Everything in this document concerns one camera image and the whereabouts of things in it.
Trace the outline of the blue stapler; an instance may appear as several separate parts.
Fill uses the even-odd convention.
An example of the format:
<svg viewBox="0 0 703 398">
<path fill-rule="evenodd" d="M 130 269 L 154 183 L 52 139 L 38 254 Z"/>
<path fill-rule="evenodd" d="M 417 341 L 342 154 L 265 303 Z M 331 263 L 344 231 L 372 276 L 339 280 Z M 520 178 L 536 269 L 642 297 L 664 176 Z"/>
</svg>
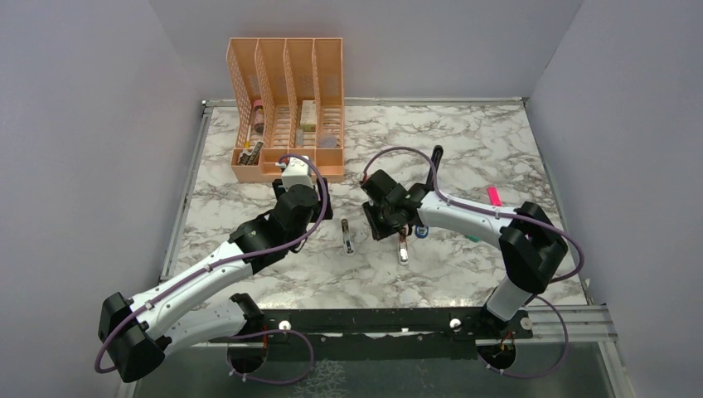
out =
<svg viewBox="0 0 703 398">
<path fill-rule="evenodd" d="M 436 172 L 439 169 L 439 164 L 441 163 L 442 156 L 444 155 L 444 148 L 442 145 L 435 145 L 433 148 L 432 155 L 430 157 L 433 168 L 430 168 L 428 176 L 425 182 L 425 188 L 428 191 L 434 190 L 434 181 L 436 179 Z M 415 236 L 419 239 L 424 239 L 429 234 L 429 227 L 425 225 L 417 225 L 415 227 Z"/>
</svg>

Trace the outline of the small white stapler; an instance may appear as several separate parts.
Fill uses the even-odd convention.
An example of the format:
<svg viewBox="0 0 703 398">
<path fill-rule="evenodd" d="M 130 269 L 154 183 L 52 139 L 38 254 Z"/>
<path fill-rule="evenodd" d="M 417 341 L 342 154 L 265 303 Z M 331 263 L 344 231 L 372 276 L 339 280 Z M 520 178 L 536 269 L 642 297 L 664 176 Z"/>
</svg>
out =
<svg viewBox="0 0 703 398">
<path fill-rule="evenodd" d="M 355 246 L 354 246 L 352 232 L 351 232 L 351 229 L 349 226 L 348 219 L 346 219 L 346 218 L 341 219 L 341 228 L 342 228 L 342 241 L 343 241 L 343 247 L 345 249 L 345 252 L 347 255 L 354 255 L 355 254 Z"/>
</svg>

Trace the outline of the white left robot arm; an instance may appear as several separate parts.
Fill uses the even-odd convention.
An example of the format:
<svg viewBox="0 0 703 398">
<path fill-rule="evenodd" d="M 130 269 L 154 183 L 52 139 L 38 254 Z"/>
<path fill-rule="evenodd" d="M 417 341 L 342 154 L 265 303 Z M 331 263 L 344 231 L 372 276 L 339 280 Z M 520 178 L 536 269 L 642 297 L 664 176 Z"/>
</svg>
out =
<svg viewBox="0 0 703 398">
<path fill-rule="evenodd" d="M 95 358 L 99 374 L 117 372 L 137 381 L 166 357 L 219 337 L 240 340 L 269 334 L 264 314 L 248 294 L 235 294 L 209 311 L 198 309 L 224 288 L 298 252 L 319 225 L 332 218 L 326 178 L 274 181 L 273 209 L 241 224 L 205 259 L 174 279 L 131 298 L 121 293 L 102 303 Z"/>
</svg>

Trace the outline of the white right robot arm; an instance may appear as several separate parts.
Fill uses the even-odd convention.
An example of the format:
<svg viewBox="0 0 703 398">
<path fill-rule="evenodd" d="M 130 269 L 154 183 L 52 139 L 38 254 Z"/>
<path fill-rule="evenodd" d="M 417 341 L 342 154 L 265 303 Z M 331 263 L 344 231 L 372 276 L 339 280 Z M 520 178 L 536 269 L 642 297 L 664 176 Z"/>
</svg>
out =
<svg viewBox="0 0 703 398">
<path fill-rule="evenodd" d="M 406 189 L 378 170 L 361 183 L 362 206 L 374 240 L 426 226 L 468 235 L 499 249 L 507 273 L 478 315 L 480 330 L 499 337 L 528 299 L 542 294 L 568 252 L 568 245 L 542 208 L 526 201 L 517 208 L 482 205 L 445 196 L 426 183 Z"/>
</svg>

